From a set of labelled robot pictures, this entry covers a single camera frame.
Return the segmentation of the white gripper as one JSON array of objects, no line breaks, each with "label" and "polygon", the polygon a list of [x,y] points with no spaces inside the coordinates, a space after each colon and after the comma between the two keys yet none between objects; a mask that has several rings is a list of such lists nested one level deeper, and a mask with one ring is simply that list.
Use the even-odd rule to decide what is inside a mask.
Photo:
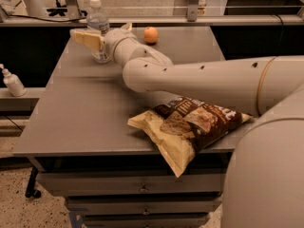
[{"label": "white gripper", "polygon": [[132,45],[138,42],[138,38],[131,30],[132,23],[126,23],[121,28],[110,30],[105,37],[100,33],[89,29],[72,29],[70,37],[78,44],[97,51],[104,51],[104,54],[113,61],[125,61]]}]

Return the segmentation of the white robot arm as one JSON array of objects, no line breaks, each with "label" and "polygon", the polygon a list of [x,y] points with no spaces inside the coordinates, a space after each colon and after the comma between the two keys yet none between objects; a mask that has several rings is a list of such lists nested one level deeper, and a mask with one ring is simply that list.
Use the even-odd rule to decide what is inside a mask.
[{"label": "white robot arm", "polygon": [[129,25],[70,33],[123,68],[132,90],[166,91],[251,114],[227,170],[222,228],[304,228],[304,84],[300,56],[175,65]]}]

